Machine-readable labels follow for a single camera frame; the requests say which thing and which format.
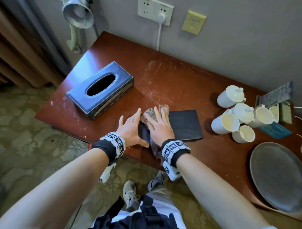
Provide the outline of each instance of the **white sneaker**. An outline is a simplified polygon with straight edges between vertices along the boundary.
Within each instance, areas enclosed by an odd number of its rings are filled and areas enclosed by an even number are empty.
[[[130,206],[140,205],[140,203],[138,202],[140,196],[136,195],[136,186],[133,180],[128,180],[124,184],[123,197],[126,202],[127,210]]]
[[[152,188],[157,184],[161,183],[162,185],[169,180],[169,176],[166,172],[159,171],[156,177],[151,180],[148,184],[148,191],[151,192]]]

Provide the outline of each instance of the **floral carpet pattern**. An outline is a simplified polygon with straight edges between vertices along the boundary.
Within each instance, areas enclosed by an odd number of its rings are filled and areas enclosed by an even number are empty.
[[[47,177],[87,151],[87,143],[34,118],[54,90],[52,86],[0,88],[0,216]],[[137,161],[121,158],[109,180],[99,182],[83,202],[72,228],[90,227],[97,216],[104,214],[122,196],[123,185],[129,179],[137,184],[138,195],[146,194],[147,184],[157,172]],[[168,181],[166,185],[188,229],[220,228],[182,179]],[[279,229],[302,228],[298,221],[259,211]],[[65,228],[70,228],[76,212]]]

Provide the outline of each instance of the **person's left hand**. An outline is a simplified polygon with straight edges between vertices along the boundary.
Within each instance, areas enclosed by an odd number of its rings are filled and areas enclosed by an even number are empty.
[[[138,136],[138,123],[140,122],[140,108],[137,110],[137,112],[129,117],[125,124],[123,125],[123,119],[124,116],[120,117],[120,120],[118,122],[118,129],[116,131],[117,134],[121,135],[122,138],[126,142],[126,147],[133,146],[136,144],[140,144],[146,148],[149,147],[148,142],[141,139]]]

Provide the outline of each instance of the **power outlet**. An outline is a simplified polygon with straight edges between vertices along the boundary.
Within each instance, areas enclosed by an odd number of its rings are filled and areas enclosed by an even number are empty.
[[[159,22],[159,15],[165,15],[163,25],[169,26],[174,6],[157,0],[137,0],[137,14],[144,18]]]

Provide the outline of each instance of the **tissue box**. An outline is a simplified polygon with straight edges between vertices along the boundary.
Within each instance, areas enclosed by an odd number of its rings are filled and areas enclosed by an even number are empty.
[[[66,95],[93,120],[133,86],[133,76],[113,61]]]

